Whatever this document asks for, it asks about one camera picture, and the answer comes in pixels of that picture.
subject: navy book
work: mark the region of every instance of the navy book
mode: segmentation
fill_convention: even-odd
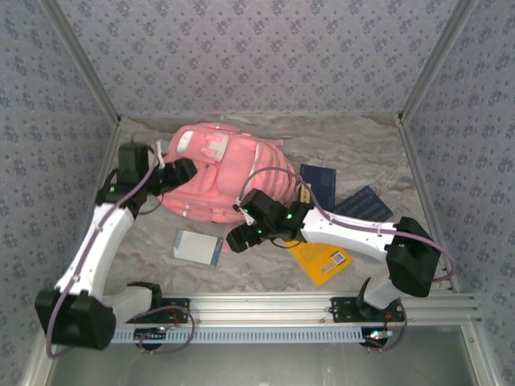
[[[336,195],[336,170],[327,167],[301,165],[299,174],[304,182],[311,185],[315,197],[319,200],[320,206],[326,211],[332,211],[335,207]],[[303,189],[299,192],[299,200],[306,193]]]
[[[333,213],[359,220],[377,222],[385,222],[393,216],[393,212],[369,186],[336,205]]]

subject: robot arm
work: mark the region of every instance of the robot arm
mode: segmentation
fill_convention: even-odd
[[[74,347],[102,349],[109,345],[117,325],[137,314],[160,306],[160,289],[150,283],[132,283],[120,294],[104,297],[109,267],[123,237],[134,223],[148,195],[161,195],[189,181],[196,168],[182,158],[150,172],[149,146],[126,143],[118,151],[116,183],[106,182],[97,194],[89,230],[66,273],[54,290],[39,291],[35,308],[48,334],[52,312],[58,311],[51,329],[51,342]],[[148,180],[120,207],[115,203]]]
[[[293,202],[286,208],[258,190],[251,191],[240,208],[250,221],[228,234],[227,241],[234,252],[280,238],[338,245],[384,264],[378,275],[364,283],[356,300],[363,315],[384,310],[404,294],[418,298],[429,294],[440,253],[420,241],[380,232],[407,232],[430,239],[411,218],[402,217],[398,224],[373,223],[330,214],[332,221],[378,229],[377,233],[362,232],[332,223],[311,204]]]

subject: patterned wallpaper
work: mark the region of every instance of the patterned wallpaper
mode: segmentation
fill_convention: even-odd
[[[111,129],[37,0],[0,2],[0,384],[40,331],[35,295],[71,261]]]
[[[515,384],[515,3],[480,4],[410,128],[459,282]]]
[[[60,0],[122,115],[397,112],[455,0]]]

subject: gray marble floor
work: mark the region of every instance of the gray marble floor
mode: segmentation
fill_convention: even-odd
[[[146,124],[122,120],[120,141],[128,141],[132,135],[149,143],[170,139],[178,126],[193,122],[138,121]],[[393,119],[387,123],[356,116],[223,116],[222,121],[264,138],[284,139],[284,152],[295,165],[308,163],[336,169],[336,202],[370,185],[392,209],[394,220],[411,216],[425,225]],[[156,203],[151,199],[145,208]],[[348,268],[317,288],[286,250],[269,243],[241,254],[222,253],[217,267],[198,265],[172,258],[178,229],[222,236],[225,226],[196,224],[174,216],[164,207],[139,216],[118,249],[106,293],[117,292],[136,280],[157,282],[168,293],[358,290],[364,279],[379,269],[372,259],[356,256]]]

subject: yellow book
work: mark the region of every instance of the yellow book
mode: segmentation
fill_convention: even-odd
[[[301,187],[299,200],[309,203],[309,192]],[[352,263],[352,258],[341,247],[329,244],[288,241],[286,246],[316,285],[322,285]]]

